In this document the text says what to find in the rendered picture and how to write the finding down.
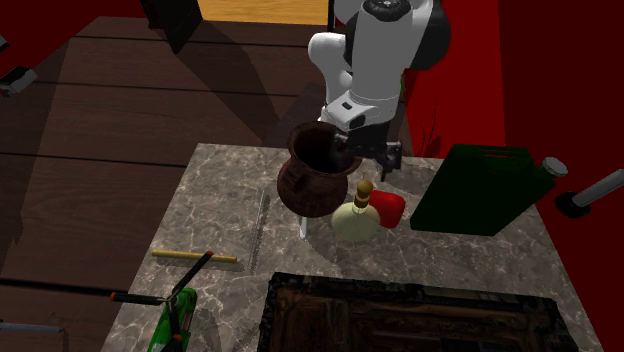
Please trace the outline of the grey rod with black base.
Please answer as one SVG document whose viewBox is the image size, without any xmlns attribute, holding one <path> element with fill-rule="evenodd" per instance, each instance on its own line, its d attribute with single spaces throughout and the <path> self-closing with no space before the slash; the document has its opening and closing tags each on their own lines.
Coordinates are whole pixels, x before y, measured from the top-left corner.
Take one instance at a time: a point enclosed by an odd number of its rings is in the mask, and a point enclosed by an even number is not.
<svg viewBox="0 0 624 352">
<path fill-rule="evenodd" d="M 577 219 L 587 215 L 590 204 L 624 186 L 624 169 L 618 169 L 581 192 L 564 192 L 554 199 L 556 208 L 565 216 Z"/>
</svg>

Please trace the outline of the dark patterned robot stand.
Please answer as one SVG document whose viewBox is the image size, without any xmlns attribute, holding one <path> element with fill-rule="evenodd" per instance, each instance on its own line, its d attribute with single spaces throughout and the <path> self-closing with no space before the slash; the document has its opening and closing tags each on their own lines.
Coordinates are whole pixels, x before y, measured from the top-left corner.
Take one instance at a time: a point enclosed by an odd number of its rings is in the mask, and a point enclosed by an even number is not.
<svg viewBox="0 0 624 352">
<path fill-rule="evenodd" d="M 549 298 L 276 272 L 257 352 L 580 352 Z"/>
</svg>

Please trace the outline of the green tool with black rods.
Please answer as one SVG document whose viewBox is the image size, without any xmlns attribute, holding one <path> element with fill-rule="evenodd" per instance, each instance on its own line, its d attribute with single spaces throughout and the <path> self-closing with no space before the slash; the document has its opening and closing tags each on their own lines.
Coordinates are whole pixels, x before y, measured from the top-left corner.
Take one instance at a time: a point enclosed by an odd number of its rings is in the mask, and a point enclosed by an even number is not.
<svg viewBox="0 0 624 352">
<path fill-rule="evenodd" d="M 212 251 L 205 252 L 174 286 L 168 297 L 116 292 L 110 295 L 110 300 L 116 302 L 163 305 L 147 352 L 186 352 L 191 336 L 190 325 L 197 303 L 196 291 L 187 288 L 187 284 L 212 257 Z"/>
</svg>

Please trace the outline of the yellow wooden stick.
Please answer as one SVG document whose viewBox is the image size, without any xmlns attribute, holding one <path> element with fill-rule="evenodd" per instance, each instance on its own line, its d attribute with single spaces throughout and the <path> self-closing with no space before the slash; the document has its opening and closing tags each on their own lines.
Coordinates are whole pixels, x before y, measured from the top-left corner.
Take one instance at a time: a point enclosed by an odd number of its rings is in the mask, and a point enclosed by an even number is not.
<svg viewBox="0 0 624 352">
<path fill-rule="evenodd" d="M 153 249 L 151 251 L 151 255 L 154 257 L 172 258 L 172 259 L 188 259 L 188 260 L 199 260 L 204 256 L 203 253 L 175 251 L 175 250 L 159 250 L 159 249 Z M 236 264 L 238 262 L 238 258 L 236 256 L 213 254 L 210 258 L 210 261 L 219 262 L 219 263 Z"/>
</svg>

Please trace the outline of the red cup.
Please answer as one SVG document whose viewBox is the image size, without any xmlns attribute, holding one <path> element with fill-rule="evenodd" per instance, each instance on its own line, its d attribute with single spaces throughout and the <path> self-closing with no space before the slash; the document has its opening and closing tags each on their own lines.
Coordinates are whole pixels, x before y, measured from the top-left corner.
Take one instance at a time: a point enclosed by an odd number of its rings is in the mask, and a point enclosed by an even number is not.
<svg viewBox="0 0 624 352">
<path fill-rule="evenodd" d="M 370 194 L 369 204 L 377 210 L 380 216 L 380 225 L 387 229 L 393 229 L 401 221 L 406 201 L 400 195 L 373 190 Z"/>
</svg>

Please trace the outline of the cream bottle with brown cork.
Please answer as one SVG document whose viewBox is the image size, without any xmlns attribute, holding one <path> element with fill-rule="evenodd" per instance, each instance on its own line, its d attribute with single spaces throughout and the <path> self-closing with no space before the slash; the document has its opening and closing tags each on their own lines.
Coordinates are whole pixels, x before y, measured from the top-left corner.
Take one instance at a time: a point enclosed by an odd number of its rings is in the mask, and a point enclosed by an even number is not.
<svg viewBox="0 0 624 352">
<path fill-rule="evenodd" d="M 380 215 L 369 204 L 374 190 L 365 175 L 357 182 L 354 200 L 342 204 L 332 215 L 334 233 L 343 240 L 365 241 L 380 228 Z"/>
</svg>

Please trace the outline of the grey box-shaped object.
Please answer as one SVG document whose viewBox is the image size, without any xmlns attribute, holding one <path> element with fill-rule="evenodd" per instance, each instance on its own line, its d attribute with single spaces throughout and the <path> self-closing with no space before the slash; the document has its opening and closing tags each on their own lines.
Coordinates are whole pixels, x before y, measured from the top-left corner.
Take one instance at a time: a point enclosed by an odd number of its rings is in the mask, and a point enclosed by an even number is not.
<svg viewBox="0 0 624 352">
<path fill-rule="evenodd" d="M 0 78 L 0 94 L 8 97 L 23 91 L 37 79 L 37 74 L 29 67 L 17 66 Z"/>
</svg>

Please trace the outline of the dark brown clay vase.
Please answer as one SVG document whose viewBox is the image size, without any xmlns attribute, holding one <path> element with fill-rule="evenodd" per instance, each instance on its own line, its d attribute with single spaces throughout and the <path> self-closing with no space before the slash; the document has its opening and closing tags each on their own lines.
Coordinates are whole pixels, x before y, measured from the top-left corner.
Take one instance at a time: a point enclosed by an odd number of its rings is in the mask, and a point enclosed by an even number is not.
<svg viewBox="0 0 624 352">
<path fill-rule="evenodd" d="M 290 158 L 277 177 L 277 191 L 283 204 L 299 216 L 316 218 L 333 213 L 343 204 L 348 176 L 361 164 L 350 157 L 339 166 L 330 157 L 338 129 L 320 121 L 295 127 L 288 137 Z"/>
</svg>

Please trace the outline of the dark green canister grey cap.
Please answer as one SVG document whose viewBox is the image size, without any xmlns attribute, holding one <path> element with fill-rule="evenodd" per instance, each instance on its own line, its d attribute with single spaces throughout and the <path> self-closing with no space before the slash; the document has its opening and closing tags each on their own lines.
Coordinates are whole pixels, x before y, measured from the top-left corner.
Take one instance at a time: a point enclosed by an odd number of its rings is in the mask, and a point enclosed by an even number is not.
<svg viewBox="0 0 624 352">
<path fill-rule="evenodd" d="M 410 218 L 413 230 L 494 236 L 568 173 L 559 159 L 536 165 L 526 148 L 452 146 Z"/>
</svg>

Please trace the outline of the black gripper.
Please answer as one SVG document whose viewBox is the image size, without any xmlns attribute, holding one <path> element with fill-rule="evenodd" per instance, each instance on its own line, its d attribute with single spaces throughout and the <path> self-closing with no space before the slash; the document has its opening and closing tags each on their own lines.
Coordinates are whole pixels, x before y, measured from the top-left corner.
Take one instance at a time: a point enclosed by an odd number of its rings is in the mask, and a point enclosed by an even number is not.
<svg viewBox="0 0 624 352">
<path fill-rule="evenodd" d="M 355 157 L 374 159 L 382 166 L 380 180 L 401 169 L 403 145 L 387 142 L 390 123 L 371 124 L 349 132 L 335 131 L 335 162 L 349 165 Z"/>
</svg>

